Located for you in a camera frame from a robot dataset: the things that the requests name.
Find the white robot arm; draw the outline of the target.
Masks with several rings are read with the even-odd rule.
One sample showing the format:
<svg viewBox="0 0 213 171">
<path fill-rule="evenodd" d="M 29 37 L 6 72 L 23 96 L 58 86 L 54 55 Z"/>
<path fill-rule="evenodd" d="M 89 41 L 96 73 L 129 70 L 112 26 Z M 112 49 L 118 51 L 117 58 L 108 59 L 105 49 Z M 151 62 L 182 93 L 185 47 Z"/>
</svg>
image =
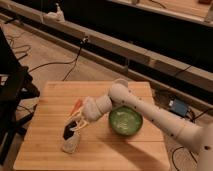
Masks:
<svg viewBox="0 0 213 171">
<path fill-rule="evenodd" d="M 135 96 L 128 85 L 115 82 L 106 95 L 97 99 L 88 97 L 68 122 L 75 122 L 72 131 L 97 121 L 113 107 L 127 106 L 135 110 L 179 144 L 198 155 L 196 171 L 213 171 L 213 122 L 199 126 L 147 103 Z"/>
</svg>

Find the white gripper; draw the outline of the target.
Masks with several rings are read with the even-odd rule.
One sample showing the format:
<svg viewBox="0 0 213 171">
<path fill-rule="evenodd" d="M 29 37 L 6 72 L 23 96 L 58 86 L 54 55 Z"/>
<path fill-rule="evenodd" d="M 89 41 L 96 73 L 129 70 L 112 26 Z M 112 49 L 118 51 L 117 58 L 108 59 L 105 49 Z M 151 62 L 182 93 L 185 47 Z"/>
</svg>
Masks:
<svg viewBox="0 0 213 171">
<path fill-rule="evenodd" d="M 76 120 L 76 115 L 78 112 L 81 112 L 87 121 L 85 119 Z M 76 132 L 86 127 L 89 122 L 97 121 L 101 116 L 102 114 L 97 107 L 95 99 L 86 97 L 83 101 L 83 109 L 79 108 L 72 115 L 70 115 L 66 123 L 69 124 L 73 122 L 75 126 L 71 128 L 71 131 Z"/>
</svg>

